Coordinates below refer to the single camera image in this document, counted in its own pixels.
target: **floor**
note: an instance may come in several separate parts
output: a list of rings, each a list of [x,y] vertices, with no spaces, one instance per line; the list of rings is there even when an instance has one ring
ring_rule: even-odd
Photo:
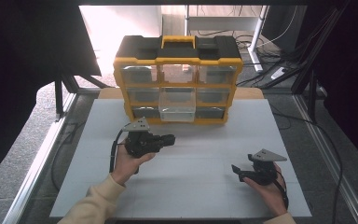
[[[183,8],[164,8],[164,31],[166,34],[181,35],[179,31],[182,24]],[[266,46],[265,51],[274,52],[275,48]],[[239,86],[258,87],[271,81],[271,75],[281,66],[293,66],[292,64],[280,63],[275,66],[264,64],[268,70],[264,76],[247,81],[259,76],[255,69],[246,62],[250,62],[249,55],[244,52],[242,57],[245,66],[238,78]],[[264,57],[264,62],[275,62],[273,57]],[[290,87],[296,77],[291,77],[277,86],[264,90],[265,98],[271,105],[271,110],[276,113],[301,118],[295,96],[290,93]],[[343,171],[346,179],[351,184],[354,194],[358,197],[358,151],[347,136],[339,129],[334,120],[324,108],[324,98],[321,92],[316,102],[316,120],[334,142],[343,162]],[[42,170],[31,199],[21,216],[20,223],[56,223],[56,219],[48,217],[58,189],[65,177],[66,170],[76,149],[76,143],[81,135],[84,121],[87,119],[90,107],[98,92],[78,94],[75,107],[70,111],[70,116],[63,126],[55,147],[52,149],[46,167]],[[331,175],[327,163],[317,146],[314,138],[310,135],[310,127],[306,122],[296,119],[288,119],[275,116],[280,128],[282,140],[294,165],[298,181],[303,189],[306,200],[312,213],[311,218],[297,217],[297,223],[331,223],[334,203],[335,180]],[[52,84],[42,88],[37,94],[37,104],[34,112],[25,124],[21,134],[0,165],[0,223],[6,217],[7,211],[12,205],[14,198],[21,187],[29,167],[34,161],[38,149],[42,145],[48,129],[55,120],[54,86]],[[337,200],[336,223],[356,223],[347,206],[349,202],[342,196]],[[260,223],[261,220],[246,220],[242,223]],[[205,223],[240,223],[237,220],[209,221]]]

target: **hand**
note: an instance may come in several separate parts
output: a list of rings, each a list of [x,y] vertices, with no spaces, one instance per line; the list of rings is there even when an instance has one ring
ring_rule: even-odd
[[[275,169],[281,174],[281,168],[275,162],[274,164]],[[280,174],[278,174],[277,181],[284,189],[286,189],[283,177]],[[267,207],[275,217],[287,213],[286,207],[284,206],[282,194],[273,183],[267,186],[261,186],[248,177],[245,177],[243,181],[245,181],[246,184],[248,184],[251,188],[255,189],[261,195],[264,203],[267,205]]]
[[[156,153],[147,153],[139,159],[133,158],[127,153],[123,143],[117,145],[115,170],[111,173],[112,178],[121,186],[124,186],[127,180],[135,174],[142,163],[150,161],[156,156]]]

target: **storage organizer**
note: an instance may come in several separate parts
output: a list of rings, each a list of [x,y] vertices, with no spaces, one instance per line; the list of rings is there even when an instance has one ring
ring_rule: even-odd
[[[225,123],[242,70],[232,36],[124,36],[114,61],[131,121]]]

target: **white table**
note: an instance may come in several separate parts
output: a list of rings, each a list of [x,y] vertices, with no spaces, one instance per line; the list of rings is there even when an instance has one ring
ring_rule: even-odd
[[[63,217],[90,185],[106,178],[112,143],[129,122],[123,100],[95,100],[51,217]],[[287,183],[289,211],[294,217],[310,217],[267,100],[233,101],[225,125],[151,125],[150,132],[174,134],[175,145],[162,148],[126,183],[114,218],[270,217],[261,198],[231,171],[231,164],[253,170],[247,154],[262,148],[288,158],[278,164]]]

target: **metal frame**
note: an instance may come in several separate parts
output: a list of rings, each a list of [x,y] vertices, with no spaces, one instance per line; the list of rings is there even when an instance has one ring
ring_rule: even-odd
[[[301,95],[294,95],[294,99],[302,118],[310,120],[310,117],[307,113],[307,104],[304,101],[304,98]],[[316,128],[314,125],[307,123],[307,126],[310,131],[310,135],[312,136],[317,147],[319,148],[319,151],[321,152],[321,155],[324,158],[324,162],[326,163],[330,173],[332,174],[335,181],[338,182],[338,161],[332,148],[329,146],[328,140],[325,139],[324,134],[321,132],[321,130]],[[358,223],[358,196],[345,175],[342,176],[342,181],[339,189],[345,202],[347,203],[347,206],[351,210],[351,213],[356,220],[356,223]]]
[[[257,73],[263,72],[263,66],[258,60],[255,48],[269,9],[268,6],[261,7],[259,17],[190,17],[189,8],[190,6],[186,5],[185,35],[188,35],[190,30],[255,31],[248,52],[252,63],[255,65],[255,71]]]
[[[43,141],[39,151],[37,152],[28,174],[21,184],[16,198],[14,198],[14,201],[7,212],[7,215],[3,221],[4,224],[13,224],[20,221],[25,206],[31,197],[32,191],[34,190],[37,179],[45,166],[50,151],[54,147],[56,138],[67,118],[67,112],[71,109],[75,98],[75,94],[69,94],[66,97],[65,104],[63,106],[63,111],[66,113],[58,122],[51,124],[51,127],[48,130],[48,134]]]

